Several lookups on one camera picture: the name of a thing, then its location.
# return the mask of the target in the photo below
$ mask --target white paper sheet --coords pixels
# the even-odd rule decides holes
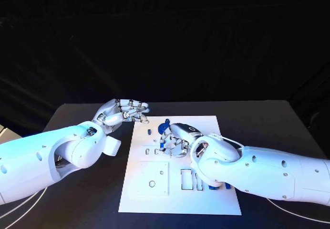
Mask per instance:
[[[170,158],[161,152],[154,153],[160,147],[158,125],[167,118],[170,124],[188,124],[204,135],[210,132],[220,134],[216,116],[160,116],[148,117],[147,125],[135,123],[118,212],[240,215],[235,188],[226,189],[222,185],[219,190],[209,190],[209,185],[201,182],[203,190],[197,190],[188,155],[183,158]],[[164,165],[160,164],[160,171],[154,172],[155,174],[144,176],[141,168],[151,173],[154,171],[155,164],[151,162],[164,162]],[[181,190],[181,169],[191,169],[193,190]],[[148,179],[154,181],[151,182],[154,187],[150,187]]]

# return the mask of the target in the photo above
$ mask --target white cable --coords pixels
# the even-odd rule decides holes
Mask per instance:
[[[26,211],[26,213],[20,216],[20,218],[8,225],[4,229],[8,229],[10,226],[13,226],[13,225],[17,223],[17,221],[24,217],[24,215],[27,214],[27,212],[29,212],[29,211],[31,210],[31,208],[34,207],[37,201],[40,200],[40,198],[41,198],[44,192],[46,192],[46,188],[44,188],[44,190],[43,190],[43,192],[41,192],[41,194],[40,194],[40,196],[39,196],[39,198],[37,198],[34,204],[31,205],[31,207],[30,207],[29,210]]]
[[[292,214],[292,215],[295,215],[295,216],[298,216],[298,217],[301,217],[301,218],[304,218],[304,219],[312,220],[312,221],[320,222],[320,223],[328,223],[328,224],[330,224],[330,222],[327,222],[327,221],[321,221],[321,220],[317,220],[317,219],[304,217],[304,216],[301,216],[301,215],[292,213],[291,211],[282,209],[278,205],[275,205],[275,206],[276,206],[282,211],[285,211],[286,213],[289,213],[289,214]]]
[[[20,208],[20,206],[23,206],[23,204],[33,198],[33,196],[37,194],[39,192],[36,192],[31,196],[30,196],[30,198],[14,208],[14,209],[11,209],[5,214],[3,214],[1,216],[0,216],[0,218],[3,218],[5,215],[8,215],[17,208]]]
[[[222,137],[222,136],[220,136],[220,138],[223,138],[225,140],[227,140],[227,141],[236,143],[240,147],[243,147],[243,145],[242,145],[240,143],[235,142],[232,139],[229,139],[229,138],[226,138],[226,137]]]

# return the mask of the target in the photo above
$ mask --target white robotic arm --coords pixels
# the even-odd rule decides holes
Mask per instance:
[[[0,145],[0,204],[36,193],[72,172],[88,168],[103,152],[115,156],[119,140],[106,136],[122,122],[148,123],[148,104],[111,100],[92,119]],[[63,159],[54,163],[54,155]]]
[[[190,153],[191,168],[213,187],[229,183],[242,192],[285,201],[330,206],[330,161],[250,146],[236,149],[210,133],[203,136],[186,124],[171,124],[161,136],[161,150],[170,156]],[[181,152],[173,155],[173,148]]]

